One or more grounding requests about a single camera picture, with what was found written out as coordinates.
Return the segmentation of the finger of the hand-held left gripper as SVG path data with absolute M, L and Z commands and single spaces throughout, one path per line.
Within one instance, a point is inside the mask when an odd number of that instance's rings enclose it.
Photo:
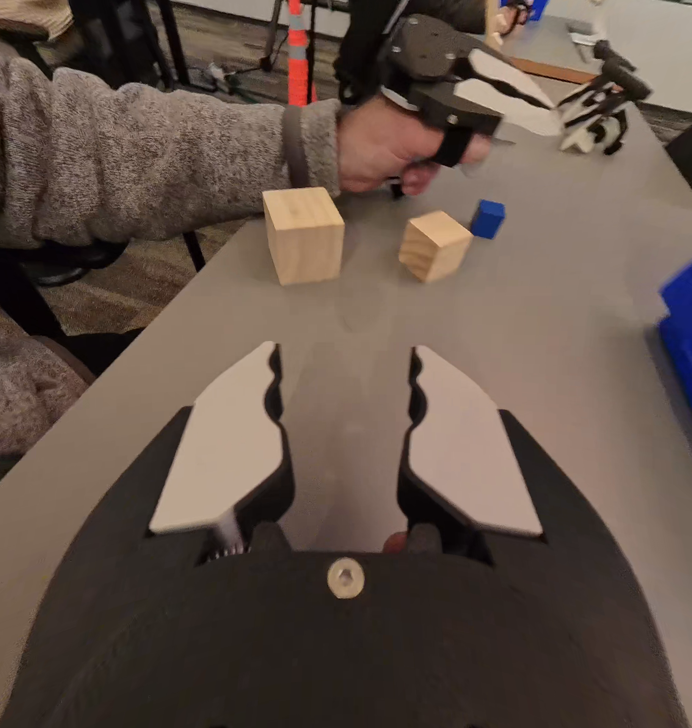
M 453 94 L 461 99 L 489 108 L 513 126 L 544 137 L 560 135 L 560 116 L 551 105 L 540 100 L 524 100 L 497 90 L 486 81 L 470 78 L 455 84 Z
M 522 100 L 538 108 L 554 109 L 551 99 L 532 77 L 503 57 L 473 48 L 469 52 L 469 64 L 475 78 L 485 81 L 504 96 Z

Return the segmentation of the black metal table frame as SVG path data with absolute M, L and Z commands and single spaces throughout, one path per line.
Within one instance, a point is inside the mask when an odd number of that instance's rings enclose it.
M 80 32 L 86 67 L 117 89 L 130 83 L 163 85 L 175 90 L 190 85 L 187 61 L 173 3 L 155 1 L 165 30 L 170 65 L 145 1 L 69 1 Z

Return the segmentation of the black and white device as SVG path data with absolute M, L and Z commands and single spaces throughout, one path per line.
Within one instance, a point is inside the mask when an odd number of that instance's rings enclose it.
M 622 149 L 628 132 L 626 108 L 644 102 L 653 89 L 636 73 L 631 61 L 601 39 L 593 56 L 602 62 L 600 74 L 556 104 L 563 125 L 559 151 L 610 157 Z

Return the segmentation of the blue plastic bin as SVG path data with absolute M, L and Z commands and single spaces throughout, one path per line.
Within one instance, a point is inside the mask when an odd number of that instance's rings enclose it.
M 692 411 L 692 262 L 660 289 L 660 297 L 667 315 L 658 330 Z

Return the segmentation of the medium plain wooden cube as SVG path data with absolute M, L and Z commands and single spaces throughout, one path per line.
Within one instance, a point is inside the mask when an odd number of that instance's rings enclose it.
M 398 260 L 419 281 L 434 282 L 460 268 L 473 237 L 446 212 L 426 213 L 407 221 Z

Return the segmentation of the person's left forearm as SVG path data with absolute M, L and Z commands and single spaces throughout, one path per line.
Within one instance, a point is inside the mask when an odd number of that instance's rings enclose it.
M 295 180 L 338 196 L 340 115 L 336 99 L 297 111 L 49 79 L 0 50 L 0 248 L 168 240 L 262 213 Z

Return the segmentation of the small blue wooden cube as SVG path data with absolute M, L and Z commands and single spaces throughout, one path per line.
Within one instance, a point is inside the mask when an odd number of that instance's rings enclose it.
M 469 225 L 470 233 L 484 240 L 493 240 L 506 216 L 505 205 L 488 199 L 480 199 Z

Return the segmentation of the orange striped traffic cone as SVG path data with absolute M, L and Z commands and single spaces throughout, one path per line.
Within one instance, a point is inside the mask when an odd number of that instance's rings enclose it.
M 287 1 L 287 102 L 305 107 L 312 103 L 314 82 L 309 80 L 308 39 L 301 1 Z

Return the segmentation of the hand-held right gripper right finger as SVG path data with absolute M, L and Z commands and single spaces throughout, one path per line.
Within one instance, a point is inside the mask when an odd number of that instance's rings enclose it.
M 443 551 L 487 551 L 486 534 L 540 540 L 544 529 L 495 402 L 424 345 L 411 350 L 397 478 L 408 530 L 433 526 Z

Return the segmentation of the large plain wooden cube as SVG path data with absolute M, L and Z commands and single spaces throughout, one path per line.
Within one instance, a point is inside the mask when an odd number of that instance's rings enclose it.
M 281 286 L 338 279 L 344 220 L 323 187 L 262 192 L 268 249 Z

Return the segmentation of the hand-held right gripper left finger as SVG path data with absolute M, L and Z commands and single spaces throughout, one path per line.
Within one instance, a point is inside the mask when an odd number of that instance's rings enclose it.
M 243 553 L 258 524 L 287 513 L 296 487 L 281 381 L 280 347 L 265 341 L 201 392 L 151 517 L 152 534 L 206 530 L 225 552 Z

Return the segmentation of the person's left hand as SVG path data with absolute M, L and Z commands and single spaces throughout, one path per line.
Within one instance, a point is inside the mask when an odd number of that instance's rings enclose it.
M 441 171 L 432 158 L 444 133 L 386 97 L 372 97 L 347 112 L 336 135 L 342 192 L 373 191 L 394 177 L 405 195 L 420 195 Z

